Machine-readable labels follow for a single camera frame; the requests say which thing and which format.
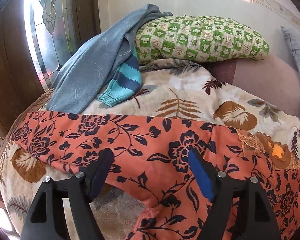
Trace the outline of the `orange floral blouse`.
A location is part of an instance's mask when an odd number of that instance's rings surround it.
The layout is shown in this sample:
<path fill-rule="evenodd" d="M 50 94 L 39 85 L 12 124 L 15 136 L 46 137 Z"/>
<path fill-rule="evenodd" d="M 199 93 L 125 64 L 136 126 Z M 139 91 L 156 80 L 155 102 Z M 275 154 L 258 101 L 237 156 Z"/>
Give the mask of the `orange floral blouse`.
<path fill-rule="evenodd" d="M 267 194 L 282 239 L 300 226 L 300 160 L 268 135 L 215 125 L 134 115 L 34 112 L 12 140 L 28 154 L 66 173 L 114 154 L 106 183 L 142 201 L 128 239 L 195 239 L 212 203 L 200 194 L 188 163 L 196 150 L 217 171 L 255 176 Z"/>

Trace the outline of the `leaf pattern cream blanket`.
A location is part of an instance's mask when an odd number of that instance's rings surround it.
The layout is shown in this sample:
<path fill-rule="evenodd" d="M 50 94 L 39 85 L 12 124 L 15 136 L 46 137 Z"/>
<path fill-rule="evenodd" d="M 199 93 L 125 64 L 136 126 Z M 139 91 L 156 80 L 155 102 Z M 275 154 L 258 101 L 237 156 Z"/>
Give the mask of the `leaf pattern cream blanket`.
<path fill-rule="evenodd" d="M 300 118 L 217 80 L 202 65 L 185 60 L 157 60 L 141 68 L 142 89 L 114 107 L 94 100 L 85 114 L 129 114 L 213 122 L 261 132 L 286 144 L 300 158 Z M 45 176 L 66 175 L 31 157 L 11 141 L 0 143 L 0 191 L 17 232 L 22 227 Z"/>

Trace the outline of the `blue grey cloth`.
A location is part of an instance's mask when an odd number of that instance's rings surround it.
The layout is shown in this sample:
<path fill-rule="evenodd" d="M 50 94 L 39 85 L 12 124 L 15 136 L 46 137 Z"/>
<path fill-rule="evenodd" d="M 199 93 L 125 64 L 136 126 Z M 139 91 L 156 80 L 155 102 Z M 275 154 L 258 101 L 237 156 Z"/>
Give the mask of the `blue grey cloth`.
<path fill-rule="evenodd" d="M 117 68 L 132 57 L 138 29 L 151 20 L 170 15 L 147 4 L 85 42 L 59 70 L 46 109 L 82 113 L 113 79 Z"/>

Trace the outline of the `teal striped sweater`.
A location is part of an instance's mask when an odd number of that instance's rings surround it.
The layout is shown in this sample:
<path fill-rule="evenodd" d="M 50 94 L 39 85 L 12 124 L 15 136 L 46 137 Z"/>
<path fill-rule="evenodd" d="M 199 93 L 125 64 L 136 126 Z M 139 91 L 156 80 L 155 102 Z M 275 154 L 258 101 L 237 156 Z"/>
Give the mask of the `teal striped sweater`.
<path fill-rule="evenodd" d="M 107 88 L 97 97 L 98 101 L 113 107 L 136 94 L 142 85 L 142 76 L 135 47 L 125 62 L 116 70 Z"/>

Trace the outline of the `green checkered pillow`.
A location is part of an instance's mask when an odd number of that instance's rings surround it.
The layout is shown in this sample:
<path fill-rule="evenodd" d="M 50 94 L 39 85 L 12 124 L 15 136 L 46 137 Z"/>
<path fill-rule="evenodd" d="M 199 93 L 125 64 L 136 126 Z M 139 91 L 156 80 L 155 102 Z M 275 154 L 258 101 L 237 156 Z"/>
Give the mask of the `green checkered pillow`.
<path fill-rule="evenodd" d="M 135 38 L 141 64 L 157 59 L 196 63 L 228 59 L 264 60 L 269 44 L 245 24 L 217 16 L 165 16 L 144 24 Z"/>

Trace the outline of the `stained glass window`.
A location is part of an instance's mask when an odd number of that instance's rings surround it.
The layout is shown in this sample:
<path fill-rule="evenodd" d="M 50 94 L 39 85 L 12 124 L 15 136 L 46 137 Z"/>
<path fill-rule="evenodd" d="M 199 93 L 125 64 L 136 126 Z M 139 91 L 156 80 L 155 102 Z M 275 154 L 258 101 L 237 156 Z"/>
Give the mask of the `stained glass window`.
<path fill-rule="evenodd" d="M 45 91 L 76 52 L 71 0 L 24 0 L 27 45 Z"/>

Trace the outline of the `dark wooden door frame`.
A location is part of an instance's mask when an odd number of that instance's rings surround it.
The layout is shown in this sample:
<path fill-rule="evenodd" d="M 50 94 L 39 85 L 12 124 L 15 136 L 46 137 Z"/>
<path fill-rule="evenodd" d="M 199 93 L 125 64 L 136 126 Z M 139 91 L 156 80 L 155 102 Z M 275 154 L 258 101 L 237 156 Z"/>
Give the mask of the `dark wooden door frame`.
<path fill-rule="evenodd" d="M 71 0 L 71 5 L 78 50 L 101 31 L 98 0 Z M 24 0 L 0 0 L 0 140 L 44 92 L 27 45 Z"/>

